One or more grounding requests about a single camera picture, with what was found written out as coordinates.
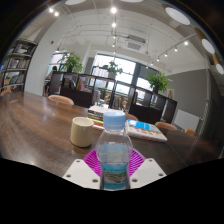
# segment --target white mug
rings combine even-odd
[[[70,140],[78,147],[87,147],[92,143],[93,121],[86,117],[72,119]]]

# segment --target wall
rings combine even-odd
[[[44,80],[52,53],[56,50],[57,43],[69,23],[67,16],[60,16],[40,40],[30,62],[25,83],[26,92],[42,96]]]
[[[171,89],[174,89],[174,100],[177,101],[172,124],[174,124],[178,109],[202,118],[207,99],[206,70],[183,72],[170,75],[168,78],[173,80],[170,81],[170,86]],[[159,94],[167,96],[166,91],[164,93],[159,92]]]
[[[209,74],[209,88],[208,117],[202,135],[213,138],[224,145],[224,97],[221,96],[211,73]]]

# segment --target pink coaster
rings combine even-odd
[[[98,175],[101,176],[101,166],[100,162],[96,156],[96,150],[93,149],[89,152],[83,159],[85,163]],[[141,164],[145,161],[145,157],[138,152],[136,149],[133,149],[131,159],[128,166],[128,177],[130,177]]]

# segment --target bottle cap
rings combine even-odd
[[[126,115],[122,111],[110,111],[103,114],[103,126],[109,130],[124,129]]]

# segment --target potted plant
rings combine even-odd
[[[65,61],[62,69],[67,69],[67,72],[72,72],[74,70],[76,72],[81,72],[83,69],[82,63],[80,63],[80,57],[71,50],[68,50],[58,62],[60,61]]]
[[[169,81],[165,76],[165,73],[159,72],[155,74],[148,74],[146,79],[150,83],[150,87],[153,88],[154,93],[158,93],[158,91],[166,90],[167,87],[170,87]]]
[[[116,64],[114,61],[109,62],[110,65],[104,65],[103,68],[106,68],[109,72],[108,78],[115,79],[116,78],[116,73],[122,73],[123,69],[118,68],[118,64]]]

